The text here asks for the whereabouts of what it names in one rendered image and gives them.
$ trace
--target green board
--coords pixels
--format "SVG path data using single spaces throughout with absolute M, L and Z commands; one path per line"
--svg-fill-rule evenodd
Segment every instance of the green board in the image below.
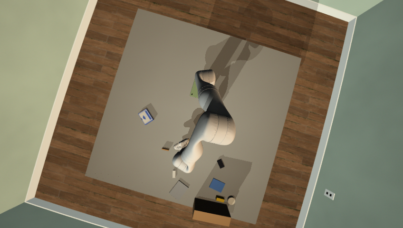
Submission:
M 197 96 L 196 80 L 193 81 L 193 86 L 192 86 L 192 90 L 190 91 L 190 96 L 195 97 L 195 98 L 199 98 Z

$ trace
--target yellow object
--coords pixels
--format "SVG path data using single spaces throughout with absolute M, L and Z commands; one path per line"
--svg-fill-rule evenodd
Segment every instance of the yellow object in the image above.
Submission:
M 221 198 L 218 198 L 218 197 L 215 198 L 215 200 L 216 200 L 216 201 L 219 201 L 219 202 L 224 202 L 224 199 L 221 199 Z

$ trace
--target green wall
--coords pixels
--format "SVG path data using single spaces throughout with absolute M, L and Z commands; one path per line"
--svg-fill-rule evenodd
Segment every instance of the green wall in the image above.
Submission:
M 357 18 L 305 228 L 402 227 L 402 10 L 384 0 Z
M 22 203 L 0 214 L 4 228 L 99 228 L 99 226 Z
M 0 213 L 25 201 L 50 111 L 88 0 L 0 7 Z
M 336 10 L 351 14 L 353 16 L 360 16 L 365 11 L 374 7 L 376 4 L 383 0 L 311 0 L 325 6 L 332 7 Z

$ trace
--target wooden floor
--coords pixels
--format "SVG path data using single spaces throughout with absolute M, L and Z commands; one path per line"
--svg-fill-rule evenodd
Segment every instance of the wooden floor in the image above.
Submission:
M 137 9 L 301 57 L 256 225 L 293 228 L 325 122 L 347 22 L 285 0 L 98 0 L 41 174 L 36 197 L 134 228 L 207 228 L 192 208 L 85 176 Z

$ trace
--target brown box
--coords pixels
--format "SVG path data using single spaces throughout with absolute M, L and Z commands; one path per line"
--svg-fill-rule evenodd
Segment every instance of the brown box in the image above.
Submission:
M 229 227 L 231 214 L 224 203 L 194 198 L 192 219 Z

